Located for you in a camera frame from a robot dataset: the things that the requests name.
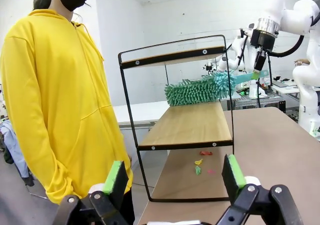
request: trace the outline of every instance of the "white table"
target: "white table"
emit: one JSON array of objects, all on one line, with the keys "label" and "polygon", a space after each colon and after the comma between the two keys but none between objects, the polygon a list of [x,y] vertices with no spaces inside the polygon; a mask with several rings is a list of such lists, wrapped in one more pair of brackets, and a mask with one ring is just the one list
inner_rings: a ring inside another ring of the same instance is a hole
[{"label": "white table", "polygon": [[[298,101],[299,102],[299,89],[297,87],[297,84],[295,81],[286,81],[284,82],[284,84],[288,85],[287,87],[279,87],[279,86],[276,86],[276,85],[273,85],[272,86],[272,89],[277,93],[277,94],[286,94],[288,95],[289,97],[293,98],[294,100]],[[316,92],[320,91],[320,87],[314,87],[314,90]]]},{"label": "white table", "polygon": [[[232,95],[233,100],[240,98],[240,95],[236,92]],[[229,96],[221,99],[221,101],[228,100],[230,100]],[[150,127],[150,125],[153,125],[162,117],[162,115],[168,110],[169,105],[167,101],[157,101],[131,104],[130,107],[134,125],[140,127]],[[113,109],[120,128],[130,127],[131,123],[127,105],[114,106]]]}]

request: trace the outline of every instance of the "shelf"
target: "shelf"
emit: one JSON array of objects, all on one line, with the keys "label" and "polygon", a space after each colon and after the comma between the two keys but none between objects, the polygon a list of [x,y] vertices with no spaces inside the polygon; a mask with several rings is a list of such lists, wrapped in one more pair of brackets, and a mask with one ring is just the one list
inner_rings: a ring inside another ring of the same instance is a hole
[{"label": "shelf", "polygon": [[[200,151],[212,152],[201,156]],[[152,193],[153,199],[206,199],[228,197],[221,176],[224,156],[231,147],[172,150]],[[196,175],[195,161],[203,159],[201,174]]]},{"label": "shelf", "polygon": [[222,55],[224,52],[224,46],[200,48],[125,61],[122,62],[120,66],[122,69],[130,69],[135,67],[181,64],[207,59],[214,59]]},{"label": "shelf", "polygon": [[174,150],[231,146],[220,102],[171,106],[138,146],[139,150]]}]

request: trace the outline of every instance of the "person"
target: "person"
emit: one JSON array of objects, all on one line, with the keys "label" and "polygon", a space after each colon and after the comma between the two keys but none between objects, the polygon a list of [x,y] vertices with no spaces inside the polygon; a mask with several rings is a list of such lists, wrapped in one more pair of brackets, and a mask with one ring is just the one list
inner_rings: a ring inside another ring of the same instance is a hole
[{"label": "person", "polygon": [[120,213],[135,220],[133,172],[110,101],[103,57],[73,11],[86,0],[34,0],[8,32],[0,69],[8,116],[27,165],[59,204],[104,183],[114,161],[129,181]]},{"label": "person", "polygon": [[[308,59],[298,59],[296,61],[294,61],[294,63],[297,65],[297,66],[301,66],[303,64],[306,64],[306,65],[310,65],[310,61]],[[320,105],[320,91],[317,91],[316,92],[317,95],[318,95],[318,106]]]}]

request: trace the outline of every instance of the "metal bolt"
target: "metal bolt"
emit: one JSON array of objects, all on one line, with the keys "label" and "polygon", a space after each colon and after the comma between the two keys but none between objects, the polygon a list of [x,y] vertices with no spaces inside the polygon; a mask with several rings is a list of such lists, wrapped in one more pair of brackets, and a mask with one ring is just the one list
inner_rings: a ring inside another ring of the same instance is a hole
[{"label": "metal bolt", "polygon": [[253,192],[254,190],[256,190],[254,186],[249,186],[249,187],[248,187],[248,191],[249,191],[249,192]]},{"label": "metal bolt", "polygon": [[281,188],[281,187],[277,187],[274,191],[275,191],[277,194],[279,194],[279,193],[282,192],[282,188]]}]

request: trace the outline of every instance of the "metal frame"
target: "metal frame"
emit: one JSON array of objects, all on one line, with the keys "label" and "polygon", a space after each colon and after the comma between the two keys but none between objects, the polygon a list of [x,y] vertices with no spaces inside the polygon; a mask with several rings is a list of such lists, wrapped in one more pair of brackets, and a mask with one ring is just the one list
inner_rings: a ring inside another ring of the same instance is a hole
[{"label": "metal frame", "polygon": [[144,181],[144,186],[146,189],[147,196],[151,202],[158,202],[158,203],[189,203],[189,202],[221,202],[221,201],[228,201],[228,197],[214,197],[214,198],[183,198],[183,199],[158,199],[158,198],[152,198],[150,195],[149,191],[149,186],[141,158],[140,151],[155,151],[155,150],[179,150],[179,149],[195,149],[195,148],[212,148],[214,147],[224,147],[224,146],[232,146],[232,153],[235,154],[235,133],[234,133],[234,113],[233,113],[233,108],[231,106],[231,123],[232,123],[232,140],[230,141],[221,141],[221,142],[215,142],[214,144],[212,142],[202,142],[202,143],[192,143],[191,144],[181,144],[181,145],[163,145],[163,146],[139,146],[138,140],[137,140],[137,134],[136,134],[136,129],[135,129],[135,124],[133,120],[133,115],[131,111],[131,106],[130,106],[130,100],[129,100],[129,94],[128,94],[128,89],[127,89],[127,84],[126,84],[126,78],[125,78],[125,69],[129,68],[136,68],[140,66],[145,66],[146,64],[140,64],[138,62],[139,60],[137,59],[134,65],[132,65],[133,61],[130,61],[131,65],[130,66],[123,66],[123,61],[122,61],[122,55],[134,51],[139,51],[143,49],[148,49],[148,48],[154,48],[158,46],[163,46],[163,45],[169,45],[169,44],[175,44],[175,43],[181,43],[181,42],[186,42],[186,41],[191,41],[191,40],[200,40],[200,39],[207,39],[207,38],[223,38],[224,42],[224,49],[223,53],[225,54],[226,60],[227,60],[227,73],[228,73],[228,83],[229,83],[229,101],[230,104],[232,104],[232,91],[231,91],[231,82],[230,82],[230,72],[229,72],[229,63],[228,63],[228,53],[227,53],[227,43],[226,43],[226,38],[224,35],[219,34],[219,35],[211,35],[211,36],[202,36],[202,37],[197,37],[197,38],[190,38],[190,39],[184,39],[184,40],[178,40],[178,41],[173,41],[173,42],[166,42],[162,44],[157,44],[157,45],[152,45],[152,46],[146,46],[146,47],[141,47],[133,50],[128,50],[124,51],[118,54],[118,61],[119,61],[119,67],[120,67],[120,74],[122,78],[122,84],[123,84],[123,89],[124,89],[124,95],[125,95],[125,101],[126,105],[128,108],[128,113],[129,113],[129,118],[130,118],[130,124],[131,124],[131,129],[132,129],[132,134],[133,134],[133,140],[135,143],[136,151],[137,151],[137,156],[138,156],[138,161],[140,164],[141,168],[141,173]]}]

